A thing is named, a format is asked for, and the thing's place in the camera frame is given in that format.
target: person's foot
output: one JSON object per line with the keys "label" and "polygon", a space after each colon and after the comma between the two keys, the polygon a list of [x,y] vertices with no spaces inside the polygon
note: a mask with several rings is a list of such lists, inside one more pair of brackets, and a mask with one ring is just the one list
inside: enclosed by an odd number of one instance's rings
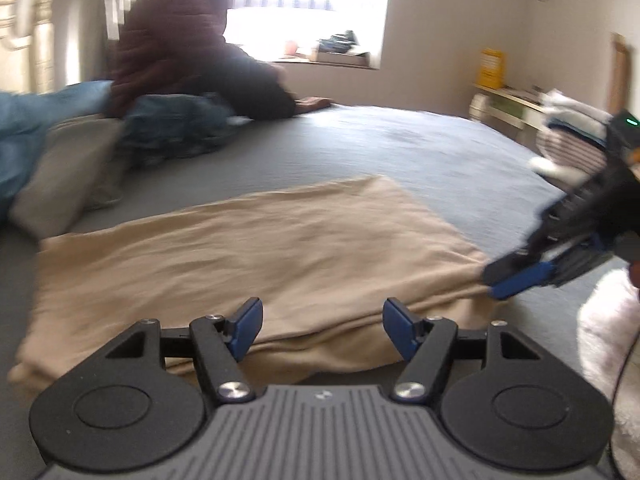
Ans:
{"label": "person's foot", "polygon": [[309,112],[315,112],[316,110],[322,110],[328,108],[334,102],[326,97],[305,97],[304,99],[296,100],[296,115],[308,114]]}

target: window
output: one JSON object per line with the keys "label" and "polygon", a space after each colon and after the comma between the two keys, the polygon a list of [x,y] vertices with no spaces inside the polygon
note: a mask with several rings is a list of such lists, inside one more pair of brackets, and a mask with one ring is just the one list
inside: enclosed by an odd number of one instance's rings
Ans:
{"label": "window", "polygon": [[321,38],[353,30],[379,64],[387,0],[230,0],[225,37],[251,56],[275,60],[288,40],[310,50]]}

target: gray bed sheet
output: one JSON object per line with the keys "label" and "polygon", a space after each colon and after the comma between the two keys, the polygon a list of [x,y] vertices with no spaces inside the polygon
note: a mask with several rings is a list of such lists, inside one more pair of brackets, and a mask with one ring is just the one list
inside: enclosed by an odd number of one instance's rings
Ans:
{"label": "gray bed sheet", "polygon": [[[560,193],[526,168],[532,155],[527,148],[461,118],[334,107],[237,128],[238,136],[218,152],[133,173],[119,205],[85,214],[73,231],[107,228],[248,192],[386,174],[495,257],[521,243],[535,225],[535,213]],[[0,229],[3,376],[26,331],[36,252],[37,244],[15,228]],[[577,310],[599,277],[621,264],[611,262],[562,289],[526,292],[503,306],[498,317],[516,324],[578,369]],[[399,369],[394,365],[348,376],[318,374],[308,382],[388,385]],[[6,381],[0,386],[0,406],[0,477],[33,478],[42,461],[28,431],[28,409]]]}

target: gray pillow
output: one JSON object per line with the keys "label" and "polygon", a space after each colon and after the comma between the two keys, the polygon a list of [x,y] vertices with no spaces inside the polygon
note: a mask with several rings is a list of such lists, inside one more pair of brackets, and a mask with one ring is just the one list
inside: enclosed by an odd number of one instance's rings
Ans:
{"label": "gray pillow", "polygon": [[95,193],[123,132],[121,120],[100,115],[52,127],[36,170],[9,210],[9,219],[38,239],[65,233]]}

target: jacket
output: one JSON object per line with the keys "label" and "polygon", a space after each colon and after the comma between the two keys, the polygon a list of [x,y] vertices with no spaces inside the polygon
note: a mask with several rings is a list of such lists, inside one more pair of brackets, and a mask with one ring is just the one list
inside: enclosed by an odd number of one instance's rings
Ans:
{"label": "jacket", "polygon": [[244,55],[227,44],[226,0],[136,0],[120,31],[110,113],[146,94],[180,93],[206,66]]}

